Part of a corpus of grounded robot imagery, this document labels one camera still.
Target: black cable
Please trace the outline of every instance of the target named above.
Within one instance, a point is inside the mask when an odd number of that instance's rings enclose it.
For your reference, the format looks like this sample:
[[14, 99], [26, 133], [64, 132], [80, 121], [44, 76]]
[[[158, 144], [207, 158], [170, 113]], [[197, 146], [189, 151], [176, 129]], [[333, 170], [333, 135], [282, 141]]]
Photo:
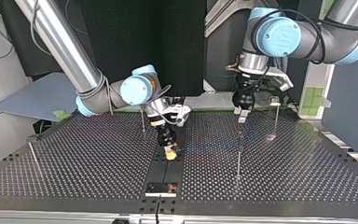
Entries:
[[312, 20], [323, 23], [323, 24], [335, 26], [337, 28], [345, 29], [345, 30], [358, 31], [358, 26], [342, 24], [342, 23], [338, 23], [335, 21], [325, 21], [325, 20], [318, 20], [318, 19], [312, 19]]
[[6, 53], [5, 55], [0, 56], [0, 59], [3, 59], [5, 57], [7, 57], [13, 51], [13, 49], [14, 49], [14, 47], [12, 45], [11, 48], [10, 48], [10, 51], [8, 53]]
[[[264, 17], [260, 18], [260, 20], [258, 20], [256, 23], [255, 23], [255, 26], [253, 27], [252, 29], [252, 32], [251, 32], [251, 42], [252, 42], [252, 45], [254, 46], [254, 49], [257, 49], [257, 46], [255, 45], [254, 43], [254, 40], [255, 40], [255, 32], [257, 31], [257, 29], [260, 27], [260, 25], [262, 24], [263, 21], [265, 21], [269, 16], [273, 15], [273, 14], [276, 14], [276, 13], [280, 13], [280, 12], [291, 12], [291, 13], [294, 13], [296, 14], [297, 16], [301, 17], [302, 19], [304, 19], [305, 21], [307, 21], [311, 26], [312, 28], [315, 30], [316, 32], [316, 39], [315, 39], [315, 45], [318, 46], [319, 45], [319, 41], [321, 41], [321, 47], [322, 47], [322, 57], [321, 57], [321, 60], [319, 62], [313, 62], [315, 64], [321, 64], [324, 62], [325, 60], [325, 57], [326, 57], [326, 45], [325, 45], [325, 41], [324, 41], [324, 37], [322, 35], [322, 31], [320, 29], [320, 27], [314, 22], [312, 21], [309, 17], [305, 16], [304, 14], [298, 12], [298, 11], [295, 11], [295, 10], [292, 10], [292, 9], [278, 9], [278, 10], [275, 10], [275, 11], [272, 11], [270, 12], [269, 14], [265, 15]], [[309, 53], [309, 56], [316, 50], [317, 48], [312, 48], [312, 51]]]
[[72, 28], [74, 28], [74, 30], [78, 31], [79, 33], [86, 35], [87, 32], [86, 31], [82, 31], [80, 29], [78, 29], [77, 27], [74, 26], [74, 24], [71, 22], [71, 20], [69, 19], [69, 15], [68, 15], [68, 7], [69, 7], [69, 3], [71, 2], [71, 0], [66, 1], [65, 4], [65, 17], [68, 20], [69, 24], [72, 26]]

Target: green sticker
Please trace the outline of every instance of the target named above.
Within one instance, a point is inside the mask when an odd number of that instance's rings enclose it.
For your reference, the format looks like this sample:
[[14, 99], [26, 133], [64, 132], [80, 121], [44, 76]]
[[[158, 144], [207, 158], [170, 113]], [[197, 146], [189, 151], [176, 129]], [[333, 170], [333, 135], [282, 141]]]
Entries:
[[53, 111], [53, 114], [59, 120], [69, 119], [72, 116], [71, 114], [69, 114], [65, 110], [55, 110], [55, 111]]

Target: metal rod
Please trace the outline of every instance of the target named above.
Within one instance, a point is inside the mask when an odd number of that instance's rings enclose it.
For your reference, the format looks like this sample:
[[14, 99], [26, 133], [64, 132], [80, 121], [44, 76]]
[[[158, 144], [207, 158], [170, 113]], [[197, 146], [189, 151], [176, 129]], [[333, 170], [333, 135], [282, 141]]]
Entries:
[[274, 134], [277, 132], [278, 117], [279, 117], [279, 106], [277, 106], [277, 113], [275, 115]]
[[[28, 21], [32, 21], [35, 1], [16, 0]], [[98, 86], [100, 73], [79, 44], [55, 0], [38, 1], [34, 27], [78, 92], [91, 91]]]
[[237, 160], [237, 179], [241, 179], [241, 154], [242, 154], [242, 145], [241, 145], [241, 136], [242, 132], [238, 131], [238, 160]]
[[43, 177], [42, 169], [40, 168], [39, 161], [37, 160], [36, 153], [34, 152], [34, 147], [32, 146], [32, 143], [28, 142], [28, 146], [31, 149], [32, 156], [34, 157], [34, 163], [36, 163], [37, 169], [40, 173], [40, 177]]
[[141, 107], [141, 117], [142, 117], [142, 132], [146, 132], [145, 128], [145, 118], [144, 118], [144, 109]]
[[238, 151], [238, 161], [237, 161], [237, 179], [241, 179], [241, 151]]
[[336, 0], [327, 18], [342, 24], [358, 26], [358, 0]]

